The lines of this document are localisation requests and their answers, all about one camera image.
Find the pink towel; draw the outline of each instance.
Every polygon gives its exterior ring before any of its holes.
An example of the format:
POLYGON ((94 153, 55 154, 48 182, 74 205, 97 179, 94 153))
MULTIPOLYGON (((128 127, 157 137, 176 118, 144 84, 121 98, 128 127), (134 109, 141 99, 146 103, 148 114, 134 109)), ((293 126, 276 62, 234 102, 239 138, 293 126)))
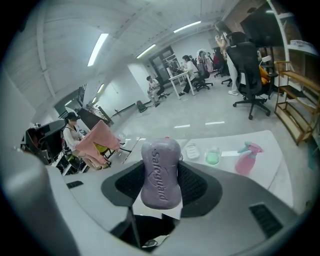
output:
POLYGON ((102 120, 100 120, 84 137, 84 139, 75 146, 75 149, 94 157, 99 161, 100 164, 103 165, 106 163, 106 160, 103 155, 100 155, 95 143, 104 147, 108 147, 111 150, 118 151, 120 148, 119 141, 120 140, 112 134, 109 127, 102 120))

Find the soap bar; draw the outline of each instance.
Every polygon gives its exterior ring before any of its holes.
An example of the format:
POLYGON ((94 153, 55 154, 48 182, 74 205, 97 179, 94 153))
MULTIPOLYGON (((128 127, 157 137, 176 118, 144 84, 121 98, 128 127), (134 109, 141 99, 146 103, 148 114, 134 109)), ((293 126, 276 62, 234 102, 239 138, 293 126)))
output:
POLYGON ((177 180, 180 145, 174 139, 157 138, 142 145, 141 155, 144 163, 141 200, 144 205, 159 210, 178 206, 182 199, 177 180))

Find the computer monitor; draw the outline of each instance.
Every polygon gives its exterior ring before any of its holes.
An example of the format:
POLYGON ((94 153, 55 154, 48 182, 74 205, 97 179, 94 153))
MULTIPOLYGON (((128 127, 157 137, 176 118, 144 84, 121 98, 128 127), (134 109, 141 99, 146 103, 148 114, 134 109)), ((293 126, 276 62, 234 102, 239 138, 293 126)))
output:
POLYGON ((284 45, 276 16, 267 2, 240 24, 243 32, 258 48, 284 45))

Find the floor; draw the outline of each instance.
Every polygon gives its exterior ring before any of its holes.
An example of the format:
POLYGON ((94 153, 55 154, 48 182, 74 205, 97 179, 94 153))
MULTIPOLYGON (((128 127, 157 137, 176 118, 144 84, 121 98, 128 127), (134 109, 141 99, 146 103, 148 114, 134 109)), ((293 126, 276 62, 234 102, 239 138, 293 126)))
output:
MULTIPOLYGON (((225 79, 227 77, 211 76, 207 79, 207 82, 213 83, 210 90, 195 91, 195 96, 190 92, 183 95, 181 100, 178 100, 173 88, 167 88, 166 93, 173 93, 161 99, 158 107, 151 106, 143 113, 137 110, 117 129, 115 135, 123 140, 164 137, 178 140, 270 130, 283 152, 289 170, 294 209, 297 213, 302 213, 306 202, 314 198, 320 179, 319 170, 308 167, 308 144, 303 142, 299 147, 296 146, 286 127, 274 114, 276 93, 265 103, 271 110, 271 115, 268 117, 263 110, 254 107, 253 120, 249 120, 250 105, 233 107, 233 103, 241 101, 242 96, 229 95, 230 88, 221 84, 225 79)), ((112 156, 114 164, 117 164, 116 157, 117 155, 112 156)))

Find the pink spray bottle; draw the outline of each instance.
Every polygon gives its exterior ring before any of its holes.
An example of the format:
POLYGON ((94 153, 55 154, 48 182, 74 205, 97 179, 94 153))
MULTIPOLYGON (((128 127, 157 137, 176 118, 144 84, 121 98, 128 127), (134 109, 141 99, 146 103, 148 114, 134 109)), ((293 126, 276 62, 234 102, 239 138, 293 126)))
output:
POLYGON ((242 153, 245 151, 249 152, 240 156, 238 162, 236 162, 235 164, 235 170, 240 175, 247 176, 255 165, 257 154, 264 152, 264 150, 257 144, 254 144, 252 142, 246 141, 244 144, 245 147, 238 150, 238 153, 242 153))

